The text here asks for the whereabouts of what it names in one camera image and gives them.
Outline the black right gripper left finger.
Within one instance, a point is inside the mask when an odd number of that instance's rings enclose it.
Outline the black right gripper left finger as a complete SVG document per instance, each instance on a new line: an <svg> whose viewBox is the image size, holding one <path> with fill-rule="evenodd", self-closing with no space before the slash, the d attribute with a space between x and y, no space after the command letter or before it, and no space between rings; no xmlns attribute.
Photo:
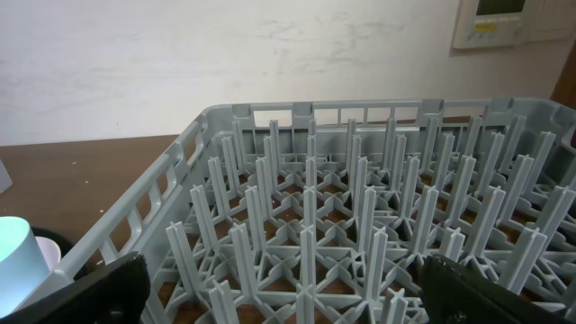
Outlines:
<svg viewBox="0 0 576 324"><path fill-rule="evenodd" d="M1 324L139 323L149 295L146 259L130 252L7 315Z"/></svg>

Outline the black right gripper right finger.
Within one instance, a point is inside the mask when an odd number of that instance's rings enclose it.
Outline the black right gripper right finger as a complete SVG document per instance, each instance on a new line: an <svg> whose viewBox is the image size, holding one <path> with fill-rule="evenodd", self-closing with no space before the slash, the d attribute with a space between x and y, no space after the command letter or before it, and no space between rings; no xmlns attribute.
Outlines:
<svg viewBox="0 0 576 324"><path fill-rule="evenodd" d="M431 323L570 323L439 254L425 258L419 279Z"/></svg>

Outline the light blue plastic cup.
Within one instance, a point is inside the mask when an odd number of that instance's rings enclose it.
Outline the light blue plastic cup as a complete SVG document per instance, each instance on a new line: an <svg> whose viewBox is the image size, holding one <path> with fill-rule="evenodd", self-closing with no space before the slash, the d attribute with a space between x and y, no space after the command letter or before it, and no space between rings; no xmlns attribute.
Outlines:
<svg viewBox="0 0 576 324"><path fill-rule="evenodd" d="M50 270L25 219L1 218L1 317L19 304L49 275Z"/></svg>

